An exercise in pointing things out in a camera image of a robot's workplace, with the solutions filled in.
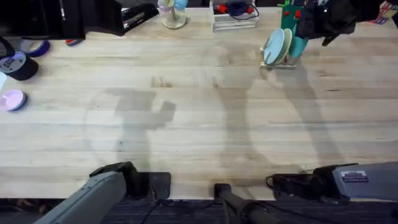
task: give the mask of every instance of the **label sticker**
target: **label sticker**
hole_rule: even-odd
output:
[[[340,172],[341,178],[346,183],[350,182],[369,182],[365,171],[343,171]]]

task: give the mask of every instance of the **blue tape roll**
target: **blue tape roll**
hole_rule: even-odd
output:
[[[40,41],[40,46],[34,50],[30,50],[30,46],[35,42]],[[19,44],[21,52],[30,57],[40,57],[50,50],[50,42],[48,40],[22,40]]]
[[[68,45],[69,47],[75,46],[83,42],[83,40],[67,40],[65,41],[65,44]]]

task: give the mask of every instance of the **wooden table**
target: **wooden table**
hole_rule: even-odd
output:
[[[293,71],[260,70],[258,28],[212,33],[208,9],[168,30],[52,41],[26,82],[29,104],[0,114],[0,197],[68,197],[99,166],[169,171],[172,198],[211,198],[216,182],[272,198],[264,178],[328,164],[398,160],[398,29],[363,23],[328,47],[311,40]]]

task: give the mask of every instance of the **light blue plate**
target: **light blue plate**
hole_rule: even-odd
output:
[[[269,65],[275,62],[280,51],[282,50],[284,39],[285,39],[284,30],[282,30],[281,28],[274,30],[272,34],[269,36],[269,39],[266,45],[264,46],[264,61],[266,64]]]
[[[290,45],[290,48],[289,48],[289,56],[292,58],[300,56],[300,54],[303,53],[303,51],[308,43],[308,38],[302,39],[300,37],[295,36],[296,35],[296,26],[297,25],[294,25],[294,28],[292,30],[293,39],[292,39],[292,44]]]

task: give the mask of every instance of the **wire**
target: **wire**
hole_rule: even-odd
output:
[[[165,207],[170,207],[170,208],[185,208],[185,209],[189,209],[189,210],[200,210],[200,209],[207,209],[207,208],[211,208],[214,205],[218,205],[218,203],[216,203],[215,201],[212,201],[211,203],[209,203],[208,205],[205,206],[201,206],[201,207],[187,207],[187,206],[183,206],[183,205],[170,205],[173,201],[171,201],[170,203],[165,203],[160,201],[159,203]],[[179,200],[179,202],[189,202],[186,200]]]
[[[279,207],[277,205],[273,205],[273,204],[271,204],[269,202],[260,201],[260,203],[268,205],[268,206],[270,206],[270,207],[272,207],[272,208],[274,208],[276,210],[279,210],[281,212],[288,213],[288,214],[291,214],[291,215],[296,215],[298,217],[308,218],[308,219],[316,220],[316,221],[323,222],[323,223],[343,224],[343,223],[335,222],[335,221],[332,221],[332,220],[329,220],[329,219],[326,219],[326,218],[313,217],[311,215],[306,215],[306,214],[302,214],[302,213],[298,213],[298,212],[293,212],[293,211],[291,211],[289,209],[281,208],[281,207]]]
[[[266,177],[266,185],[267,185],[267,187],[270,188],[271,190],[274,189],[274,186],[271,185],[271,184],[269,184],[268,180],[271,179],[271,178],[273,178],[273,177],[274,177],[273,175],[270,175],[270,176]]]
[[[228,9],[227,11],[228,11],[229,16],[231,16],[233,19],[236,19],[238,21],[246,21],[246,20],[253,19],[253,18],[256,18],[256,17],[260,16],[260,12],[258,11],[256,6],[254,6],[253,4],[248,4],[248,3],[245,3],[245,6],[251,6],[256,11],[257,14],[254,15],[254,16],[245,18],[245,19],[240,19],[240,18],[237,18],[236,16],[234,16],[233,14],[238,13],[240,15],[243,15],[244,12],[240,12],[239,13],[239,11],[241,11],[242,9],[233,9],[233,8],[231,8],[231,4],[227,4],[226,5],[226,7]]]
[[[141,224],[145,224],[147,219],[149,218],[149,215],[159,206],[159,202],[156,202],[155,205],[149,210],[149,212],[145,215],[144,219],[142,220]]]

